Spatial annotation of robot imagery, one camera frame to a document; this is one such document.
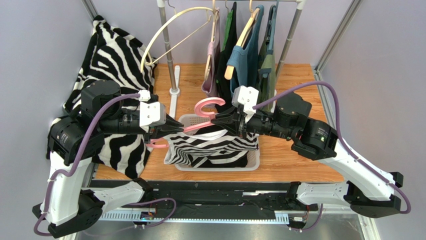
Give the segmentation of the black white striped tank top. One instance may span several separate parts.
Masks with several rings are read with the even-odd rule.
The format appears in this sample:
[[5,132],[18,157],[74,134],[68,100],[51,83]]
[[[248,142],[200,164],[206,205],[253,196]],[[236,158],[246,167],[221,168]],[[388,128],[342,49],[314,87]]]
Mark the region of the black white striped tank top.
[[[205,130],[200,129],[199,131],[200,134],[194,135],[180,132],[166,136],[164,139],[168,143],[168,151],[164,159],[164,164],[191,166],[191,157],[207,157],[216,152],[218,148],[212,147],[210,142],[215,137],[222,137],[227,132],[227,130],[215,130],[213,126]],[[258,137],[255,134],[249,133],[246,138],[235,136],[231,140],[236,145],[237,151],[256,151],[259,149]]]

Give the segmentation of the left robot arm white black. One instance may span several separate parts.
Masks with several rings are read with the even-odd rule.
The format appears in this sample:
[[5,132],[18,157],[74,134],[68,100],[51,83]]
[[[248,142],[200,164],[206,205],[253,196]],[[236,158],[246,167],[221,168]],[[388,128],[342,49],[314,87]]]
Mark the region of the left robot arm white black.
[[125,206],[156,203],[142,178],[106,190],[83,190],[86,171],[105,145],[106,134],[143,135],[146,143],[184,130],[148,90],[122,94],[112,80],[95,81],[81,91],[81,105],[49,132],[50,173],[42,203],[32,209],[48,222],[47,237],[61,238],[93,226],[103,214]]

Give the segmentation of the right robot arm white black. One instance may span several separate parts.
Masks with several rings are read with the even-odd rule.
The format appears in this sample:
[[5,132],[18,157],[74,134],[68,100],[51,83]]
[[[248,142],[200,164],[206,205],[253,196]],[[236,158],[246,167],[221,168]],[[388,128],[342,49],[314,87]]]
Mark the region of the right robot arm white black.
[[291,92],[277,100],[272,113],[257,110],[246,120],[240,105],[218,113],[212,122],[241,138],[258,134],[292,141],[291,149],[300,156],[344,176],[338,183],[292,182],[285,199],[291,205],[341,205],[375,219],[399,214],[402,201],[395,195],[395,187],[402,186],[403,175],[379,170],[365,159],[353,157],[333,127],[310,118],[311,108],[311,103]]

